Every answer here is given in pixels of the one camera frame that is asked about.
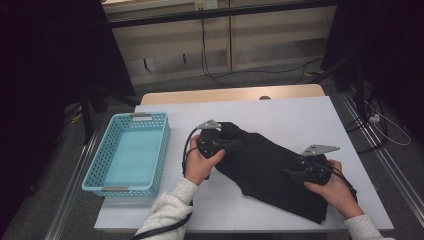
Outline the black curtain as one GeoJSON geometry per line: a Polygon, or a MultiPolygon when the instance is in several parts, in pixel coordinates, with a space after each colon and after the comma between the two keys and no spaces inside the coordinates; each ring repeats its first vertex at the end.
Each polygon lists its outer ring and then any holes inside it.
{"type": "Polygon", "coordinates": [[[104,0],[0,0],[0,236],[42,175],[63,110],[133,86],[104,0]]]}
{"type": "Polygon", "coordinates": [[[321,67],[347,55],[424,142],[424,0],[340,0],[321,67]]]}

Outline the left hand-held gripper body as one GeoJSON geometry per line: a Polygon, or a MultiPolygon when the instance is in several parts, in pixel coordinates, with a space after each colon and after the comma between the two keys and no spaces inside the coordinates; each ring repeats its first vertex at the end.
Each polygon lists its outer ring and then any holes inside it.
{"type": "Polygon", "coordinates": [[[197,146],[205,158],[214,156],[224,148],[224,142],[220,138],[222,125],[215,120],[208,120],[197,126],[201,131],[197,146]]]}

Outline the light blue plastic basket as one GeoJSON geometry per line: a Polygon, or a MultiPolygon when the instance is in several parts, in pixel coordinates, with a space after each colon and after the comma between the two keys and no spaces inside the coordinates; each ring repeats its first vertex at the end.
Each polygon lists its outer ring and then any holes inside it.
{"type": "Polygon", "coordinates": [[[164,112],[114,115],[82,189],[101,197],[157,195],[169,136],[164,112]]]}

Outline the black metal stand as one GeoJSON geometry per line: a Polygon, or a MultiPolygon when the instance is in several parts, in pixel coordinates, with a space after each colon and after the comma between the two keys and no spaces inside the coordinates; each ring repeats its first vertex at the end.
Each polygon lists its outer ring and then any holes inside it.
{"type": "Polygon", "coordinates": [[[364,79],[363,79],[363,71],[361,66],[357,62],[357,56],[355,54],[347,54],[346,56],[342,57],[340,61],[338,61],[336,64],[328,68],[324,71],[323,74],[315,77],[311,84],[319,84],[322,81],[324,81],[326,78],[336,74],[337,72],[340,72],[343,68],[346,68],[349,65],[353,65],[353,69],[356,73],[356,90],[355,90],[355,96],[356,96],[356,109],[358,111],[358,114],[360,117],[365,118],[366,117],[366,106],[365,106],[365,95],[364,95],[364,79]]]}
{"type": "Polygon", "coordinates": [[[80,106],[82,111],[82,118],[84,123],[85,140],[84,144],[87,144],[94,134],[94,129],[91,121],[90,110],[94,110],[96,113],[104,113],[108,109],[106,98],[115,99],[128,106],[135,107],[139,104],[135,99],[118,94],[106,87],[102,87],[98,84],[86,85],[82,88],[80,106]]]}

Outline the white wall socket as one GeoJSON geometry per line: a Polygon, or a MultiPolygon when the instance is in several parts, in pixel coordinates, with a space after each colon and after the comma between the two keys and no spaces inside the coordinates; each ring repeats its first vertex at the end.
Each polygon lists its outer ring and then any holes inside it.
{"type": "Polygon", "coordinates": [[[218,0],[198,0],[194,6],[196,10],[214,10],[218,8],[218,0]]]}

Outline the black horizontal metal bar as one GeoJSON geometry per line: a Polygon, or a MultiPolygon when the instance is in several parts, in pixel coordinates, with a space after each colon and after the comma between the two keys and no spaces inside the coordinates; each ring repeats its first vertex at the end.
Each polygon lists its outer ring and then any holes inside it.
{"type": "Polygon", "coordinates": [[[319,7],[337,6],[340,4],[341,1],[342,0],[296,0],[284,3],[230,7],[215,10],[200,10],[185,13],[165,14],[159,16],[122,18],[117,20],[109,20],[108,25],[111,28],[123,28],[269,12],[304,10],[319,7]]]}

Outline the light wooden table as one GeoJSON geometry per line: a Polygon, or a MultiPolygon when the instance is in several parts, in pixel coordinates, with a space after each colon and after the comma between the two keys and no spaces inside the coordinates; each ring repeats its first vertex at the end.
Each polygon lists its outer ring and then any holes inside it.
{"type": "Polygon", "coordinates": [[[142,105],[181,104],[218,101],[259,100],[261,96],[271,99],[321,97],[323,88],[318,84],[285,86],[242,87],[148,93],[142,97],[142,105]]]}

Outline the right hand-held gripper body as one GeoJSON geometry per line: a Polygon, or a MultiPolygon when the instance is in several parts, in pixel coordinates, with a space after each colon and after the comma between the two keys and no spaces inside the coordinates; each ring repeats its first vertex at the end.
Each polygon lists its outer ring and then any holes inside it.
{"type": "Polygon", "coordinates": [[[301,171],[296,174],[296,181],[325,185],[333,172],[332,164],[325,154],[338,150],[338,146],[318,144],[307,147],[297,158],[301,171]]]}

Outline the person's left hand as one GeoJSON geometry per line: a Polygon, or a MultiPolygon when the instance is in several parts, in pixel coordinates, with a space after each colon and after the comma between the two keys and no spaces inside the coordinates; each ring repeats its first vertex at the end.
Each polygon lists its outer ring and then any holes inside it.
{"type": "Polygon", "coordinates": [[[220,150],[210,158],[205,158],[198,150],[197,140],[199,135],[190,139],[190,151],[186,155],[184,177],[199,186],[209,175],[213,167],[225,156],[225,151],[220,150]]]}

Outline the person's right hand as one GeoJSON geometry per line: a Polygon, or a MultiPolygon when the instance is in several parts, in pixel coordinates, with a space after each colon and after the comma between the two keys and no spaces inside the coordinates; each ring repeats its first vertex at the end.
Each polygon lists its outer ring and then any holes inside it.
{"type": "Polygon", "coordinates": [[[364,212],[354,199],[348,185],[337,176],[342,171],[342,164],[336,160],[330,160],[330,163],[333,165],[335,172],[325,185],[305,182],[304,186],[308,190],[322,196],[346,220],[363,215],[364,212]]]}

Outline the black pants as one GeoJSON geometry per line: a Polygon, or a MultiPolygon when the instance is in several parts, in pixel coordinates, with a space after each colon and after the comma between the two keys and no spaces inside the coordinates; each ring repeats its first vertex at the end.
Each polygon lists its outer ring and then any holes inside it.
{"type": "Polygon", "coordinates": [[[253,197],[321,224],[327,201],[303,183],[287,178],[283,169],[300,172],[299,154],[281,147],[259,133],[248,133],[231,122],[221,122],[221,139],[241,140],[242,147],[226,153],[216,169],[234,181],[245,196],[253,197]]]}

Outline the white table cover board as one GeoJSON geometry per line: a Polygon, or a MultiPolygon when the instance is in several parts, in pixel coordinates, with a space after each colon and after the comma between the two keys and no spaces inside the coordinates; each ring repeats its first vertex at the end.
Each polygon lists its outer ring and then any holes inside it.
{"type": "MultiPolygon", "coordinates": [[[[343,173],[357,190],[361,208],[378,229],[393,224],[364,169],[339,116],[327,96],[280,100],[224,101],[140,105],[138,112],[163,111],[168,115],[170,138],[161,178],[161,191],[171,190],[181,174],[183,146],[195,126],[214,119],[232,122],[274,143],[301,153],[312,144],[337,146],[327,154],[342,163],[343,173]]],[[[329,207],[326,220],[316,224],[250,197],[217,170],[201,185],[187,224],[189,233],[332,232],[345,228],[344,218],[329,207]]]]}

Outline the aluminium floor rail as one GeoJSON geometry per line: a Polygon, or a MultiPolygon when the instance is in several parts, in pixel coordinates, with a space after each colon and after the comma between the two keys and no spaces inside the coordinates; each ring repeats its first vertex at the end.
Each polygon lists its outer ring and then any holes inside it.
{"type": "Polygon", "coordinates": [[[82,152],[79,156],[77,165],[72,174],[71,180],[66,188],[65,194],[60,201],[59,207],[53,217],[48,228],[44,240],[60,240],[65,228],[68,216],[72,210],[77,192],[81,188],[84,178],[84,171],[87,167],[90,156],[94,151],[95,144],[98,140],[98,134],[94,133],[84,144],[82,152]]]}
{"type": "Polygon", "coordinates": [[[409,182],[392,155],[383,145],[383,138],[378,136],[377,130],[372,124],[366,123],[359,117],[359,113],[356,111],[356,104],[353,102],[353,99],[345,94],[340,94],[340,97],[349,113],[358,124],[359,129],[366,138],[367,142],[370,144],[370,152],[374,152],[376,154],[377,158],[386,169],[388,175],[400,191],[400,194],[405,199],[418,222],[424,227],[424,199],[409,182]]]}

